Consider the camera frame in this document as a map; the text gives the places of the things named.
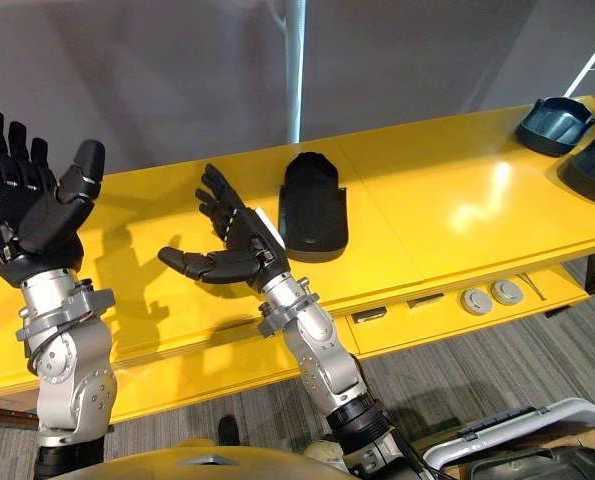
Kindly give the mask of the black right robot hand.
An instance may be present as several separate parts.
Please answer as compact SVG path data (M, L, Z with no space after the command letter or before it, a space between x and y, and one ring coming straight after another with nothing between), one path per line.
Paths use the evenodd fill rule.
M207 284L245 282L257 292L273 278L289 273L285 248L223 174L209 164L201 181L206 188L195 191L199 211L210 219L225 248L200 254L167 246L159 250L158 259L192 280Z

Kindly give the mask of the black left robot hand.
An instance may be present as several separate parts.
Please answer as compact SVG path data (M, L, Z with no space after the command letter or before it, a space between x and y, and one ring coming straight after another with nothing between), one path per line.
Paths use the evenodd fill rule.
M19 288L37 274L81 268L77 231L101 191L105 148L83 141L66 172L56 178L48 144L27 141L20 122L4 125L0 112L0 277Z

